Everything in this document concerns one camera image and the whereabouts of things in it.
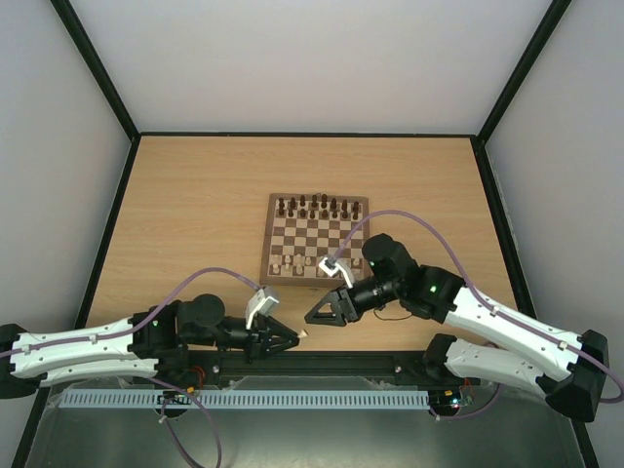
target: purple cable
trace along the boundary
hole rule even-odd
[[[442,421],[458,421],[460,419],[470,419],[471,417],[476,417],[480,414],[483,414],[487,410],[489,410],[494,405],[494,403],[498,401],[502,393],[503,393],[503,386],[499,383],[496,386],[496,391],[494,392],[492,397],[489,399],[489,401],[485,405],[483,405],[481,408],[475,411],[469,412],[468,414],[456,414],[455,416],[440,416],[439,414],[435,412],[433,408],[430,408],[429,412],[433,414],[434,416],[436,416],[436,418],[440,418],[440,420]]]
[[[487,310],[493,311],[494,306],[489,304],[485,299],[483,299],[483,297],[479,293],[479,290],[477,290],[477,287],[475,286],[475,284],[470,280],[470,277],[468,276],[468,273],[466,272],[466,270],[464,269],[462,264],[459,262],[459,258],[457,258],[457,255],[452,250],[452,248],[450,247],[450,245],[447,242],[447,240],[444,237],[442,237],[442,234],[440,234],[440,232],[438,232],[431,224],[429,224],[427,221],[425,221],[421,217],[416,216],[415,214],[404,212],[402,210],[381,210],[379,212],[374,212],[374,213],[371,213],[371,214],[363,217],[362,220],[360,222],[358,222],[353,227],[353,229],[351,229],[351,232],[349,232],[349,234],[344,239],[344,241],[342,242],[342,244],[340,245],[338,250],[335,252],[335,254],[332,256],[332,258],[334,260],[338,260],[340,258],[340,254],[342,254],[342,251],[346,247],[346,245],[349,242],[349,240],[351,240],[351,238],[353,237],[355,232],[358,229],[360,229],[360,227],[362,227],[362,225],[365,222],[367,222],[369,219],[371,219],[373,217],[381,216],[381,215],[399,215],[399,216],[408,217],[409,219],[412,219],[412,220],[416,221],[418,224],[420,224],[421,226],[425,227],[429,232],[431,232],[436,237],[436,239],[438,239],[441,242],[441,244],[444,246],[444,248],[446,249],[448,255],[450,256],[450,259],[455,264],[455,267],[457,268],[457,271],[459,272],[459,274],[462,276],[462,278],[466,282],[466,286],[468,287],[468,289],[470,290],[472,295]],[[547,340],[547,341],[549,341],[549,342],[551,342],[553,344],[556,344],[556,345],[560,344],[560,342],[556,338],[550,336],[549,334],[545,333],[544,331],[535,329],[531,325],[527,325],[527,324],[525,324],[525,323],[515,319],[514,317],[505,314],[504,312],[497,311],[496,314],[499,315],[502,319],[506,320],[507,322],[510,322],[510,323],[516,325],[517,327],[520,327],[521,329],[526,330],[527,332],[531,332],[533,334],[536,334],[537,336],[539,336],[541,338],[544,338],[545,340]],[[617,397],[601,398],[600,399],[601,403],[613,404],[613,403],[620,403],[620,402],[624,401],[624,380],[622,380],[620,377],[618,377],[615,374],[615,372],[613,372],[610,368],[608,368],[603,363],[601,363],[599,360],[597,360],[593,356],[590,356],[586,352],[584,352],[584,351],[582,351],[582,350],[580,350],[580,349],[578,349],[578,348],[576,348],[574,346],[571,346],[570,344],[567,345],[566,349],[569,349],[572,353],[576,354],[580,358],[583,358],[583,359],[589,361],[590,363],[592,363],[599,370],[601,370],[606,375],[608,375],[611,378],[611,380],[613,380],[613,382],[615,382],[615,384],[619,387],[620,394]]]
[[[186,390],[180,387],[176,387],[175,385],[172,385],[171,383],[167,383],[162,380],[159,380],[158,378],[154,378],[154,377],[146,377],[146,378],[147,380],[150,380],[156,385],[160,385],[161,387],[167,387],[171,390],[176,391],[177,393],[181,393],[182,395],[186,396],[191,402],[193,402],[197,406],[197,408],[199,408],[202,411],[203,414],[206,415],[206,418],[208,419],[208,422],[211,425],[211,430],[213,431],[214,442],[216,443],[216,465],[214,466],[214,468],[219,468],[221,466],[221,458],[222,458],[221,438],[218,435],[218,430],[216,429],[215,421],[213,420],[213,417],[211,416],[208,409],[204,405],[202,405],[202,402],[200,402],[195,397],[195,395],[187,392]],[[186,449],[182,446],[182,443],[179,441],[179,438],[177,437],[176,432],[174,431],[174,428],[172,427],[171,423],[165,416],[165,408],[167,407],[167,404],[169,403],[169,401],[170,400],[165,401],[165,403],[163,404],[163,407],[160,409],[160,414],[162,417],[165,418],[163,420],[165,422],[165,425],[167,426],[167,429],[169,429],[170,434],[174,438],[174,444],[175,444],[175,447],[177,448],[177,451],[179,452],[180,455],[182,455],[182,458],[184,458],[184,461],[186,461],[188,466],[191,466],[193,468],[203,468],[203,466],[200,465],[197,461],[195,461],[193,457],[189,455],[188,451],[186,451]]]
[[[226,275],[233,276],[234,278],[236,278],[237,280],[245,283],[247,286],[249,286],[250,288],[254,289],[255,291],[258,291],[260,289],[259,285],[254,283],[252,280],[250,280],[246,276],[243,276],[243,275],[241,275],[239,273],[236,273],[236,272],[234,272],[232,270],[229,270],[227,268],[221,268],[219,266],[203,268],[203,269],[201,269],[199,271],[196,271],[191,276],[189,276],[184,281],[182,281],[172,291],[171,294],[169,294],[154,310],[152,310],[143,320],[141,320],[134,327],[132,327],[129,330],[118,331],[116,333],[99,334],[97,336],[97,339],[119,338],[120,336],[125,336],[127,334],[138,332],[140,329],[142,329],[147,324],[149,324],[154,319],[154,317],[156,317],[160,313],[161,310],[163,310],[172,300],[174,300],[174,298],[176,298],[176,296],[179,294],[179,292],[182,291],[184,288],[186,288],[189,285],[189,283],[191,283],[195,278],[197,278],[198,276],[202,276],[205,273],[212,273],[212,272],[225,273]],[[84,341],[90,341],[90,338],[88,336],[75,336],[73,338],[57,339],[57,340],[54,340],[54,341],[47,341],[45,343],[33,344],[33,345],[30,346],[30,349],[34,351],[34,350],[37,350],[37,349],[47,348],[48,346],[58,346],[58,345],[61,345],[61,344],[70,344],[70,343],[81,343],[81,342],[84,342]],[[18,349],[10,349],[9,351],[4,351],[4,352],[0,353],[0,359],[6,358],[7,356],[13,356],[15,354],[20,354],[20,353],[23,353],[23,351],[21,349],[19,349],[19,348]]]

